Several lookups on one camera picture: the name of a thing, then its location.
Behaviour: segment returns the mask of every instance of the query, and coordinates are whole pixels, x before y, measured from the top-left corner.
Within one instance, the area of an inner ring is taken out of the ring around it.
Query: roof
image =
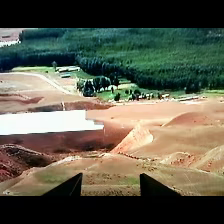
[[[0,115],[0,135],[102,130],[103,124],[86,120],[85,110]]]

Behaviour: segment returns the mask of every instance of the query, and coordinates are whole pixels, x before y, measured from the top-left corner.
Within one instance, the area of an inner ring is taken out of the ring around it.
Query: black pointed object
[[[181,196],[145,173],[140,174],[141,196]]]
[[[77,174],[42,196],[81,196],[82,175]]]

